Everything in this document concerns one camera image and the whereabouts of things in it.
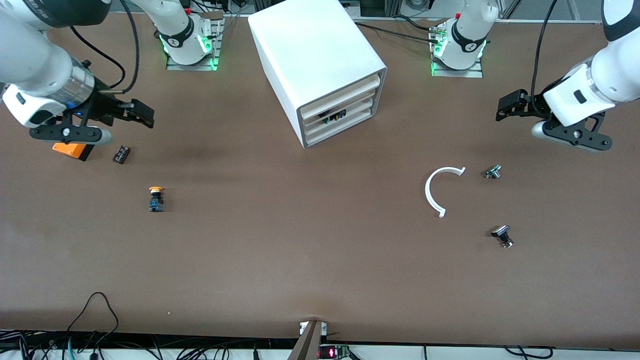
brown table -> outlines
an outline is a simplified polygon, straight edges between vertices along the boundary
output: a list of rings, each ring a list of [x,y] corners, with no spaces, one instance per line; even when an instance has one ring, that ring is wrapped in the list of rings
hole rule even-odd
[[[1,110],[0,328],[66,329],[100,290],[124,332],[294,337],[316,316],[343,340],[640,348],[640,102],[608,113],[599,155],[534,139],[533,118],[493,120],[529,87],[540,25],[496,24],[484,79],[432,78],[424,43],[363,29],[388,66],[378,114],[304,150],[245,18],[217,72],[163,70],[136,20],[123,98],[153,107],[155,129],[118,122],[82,163]],[[125,15],[81,33],[132,69]],[[51,39],[117,78],[68,29]],[[604,44],[600,26],[550,25],[539,90]],[[435,178],[438,218],[424,182],[444,166],[467,171]],[[165,213],[147,211],[154,185]],[[503,224],[511,249],[489,236]],[[113,326],[99,301],[75,329],[97,324]]]

orange object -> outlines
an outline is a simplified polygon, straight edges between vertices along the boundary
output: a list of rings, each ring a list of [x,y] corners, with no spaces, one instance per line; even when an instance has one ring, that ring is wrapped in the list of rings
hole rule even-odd
[[[91,153],[91,150],[93,149],[93,145],[87,145],[85,143],[56,142],[52,149],[53,151],[67,155],[70,158],[86,161],[89,153]]]

metal post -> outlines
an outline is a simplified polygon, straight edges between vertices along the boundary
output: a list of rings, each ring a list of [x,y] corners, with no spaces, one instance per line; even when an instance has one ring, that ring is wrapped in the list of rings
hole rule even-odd
[[[322,322],[309,321],[287,360],[317,360],[321,336]]]

white box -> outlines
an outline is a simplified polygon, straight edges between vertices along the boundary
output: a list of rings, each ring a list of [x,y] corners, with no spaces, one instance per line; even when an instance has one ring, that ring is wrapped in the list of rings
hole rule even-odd
[[[249,26],[304,148],[375,115],[387,66],[338,0],[286,0]]]

white c-shaped object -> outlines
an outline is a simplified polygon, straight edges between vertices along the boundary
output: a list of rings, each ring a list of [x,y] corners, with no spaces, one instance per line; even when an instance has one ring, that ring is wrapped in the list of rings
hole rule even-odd
[[[438,205],[436,200],[433,200],[433,196],[431,196],[431,180],[436,174],[439,174],[441,172],[452,172],[453,174],[460,176],[462,175],[463,172],[465,172],[465,169],[466,168],[464,167],[463,168],[454,168],[454,167],[439,168],[438,170],[434,171],[433,174],[431,174],[431,176],[429,176],[429,179],[427,179],[427,183],[424,185],[424,193],[427,195],[427,201],[429,202],[429,205],[431,205],[432,208],[436,209],[436,211],[440,213],[439,215],[440,218],[444,216],[446,209]]]

